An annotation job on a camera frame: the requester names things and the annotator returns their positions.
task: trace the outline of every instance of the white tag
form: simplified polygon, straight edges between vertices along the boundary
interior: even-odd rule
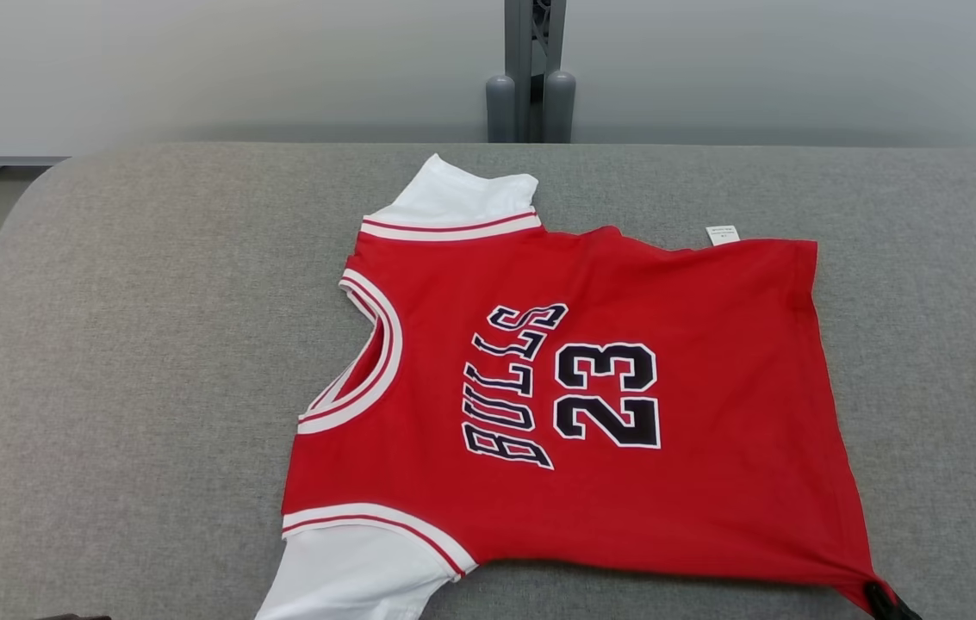
[[[706,233],[714,245],[730,244],[740,240],[735,226],[706,226]]]

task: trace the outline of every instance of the armhole trim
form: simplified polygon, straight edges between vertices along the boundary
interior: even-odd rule
[[[400,317],[388,297],[381,293],[373,282],[354,270],[346,270],[339,280],[339,288],[344,290],[354,306],[373,322],[373,333],[362,346],[353,362],[342,374],[331,381],[319,397],[312,400],[301,416],[297,426],[298,435],[327,431],[361,415],[388,391],[400,367],[404,337]],[[377,338],[381,338],[381,354],[377,365],[369,372],[361,384],[339,397],[347,378],[361,363],[365,352]]]
[[[472,560],[472,556],[452,536],[422,521],[421,518],[381,504],[338,504],[295,511],[284,515],[282,537],[287,538],[304,530],[318,530],[322,527],[339,525],[382,527],[407,536],[416,544],[429,550],[432,557],[439,561],[445,573],[453,581],[460,580],[476,568],[476,561]]]
[[[538,217],[538,212],[528,208],[525,213],[500,217],[498,220],[488,220],[488,222],[468,224],[467,226],[405,226],[365,217],[362,219],[361,232],[374,237],[409,240],[409,242],[457,242],[458,240],[483,239],[483,237],[505,235],[540,227],[542,227],[542,220]]]

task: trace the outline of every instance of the black object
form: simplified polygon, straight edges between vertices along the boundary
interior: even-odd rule
[[[64,613],[62,616],[40,617],[39,620],[113,620],[109,616],[78,616],[77,613]]]
[[[886,590],[874,581],[867,581],[862,587],[866,593],[867,600],[870,601],[870,612],[874,615],[874,620],[922,620],[921,617],[909,605],[905,604],[901,597],[897,597],[897,603],[890,600],[886,595]]]

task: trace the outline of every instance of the bulls jersey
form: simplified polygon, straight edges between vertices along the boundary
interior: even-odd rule
[[[374,330],[299,417],[259,617],[417,617],[487,561],[880,582],[811,301],[816,245],[550,232],[430,158],[339,286]]]

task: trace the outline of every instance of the gray fabric surface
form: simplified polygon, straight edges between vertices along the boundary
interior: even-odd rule
[[[64,162],[0,234],[0,619],[250,617],[295,413],[367,333],[335,282],[430,153],[530,172],[549,227],[821,242],[815,298],[874,562],[976,619],[976,152],[150,146]],[[855,619],[830,590],[513,562],[425,617]]]

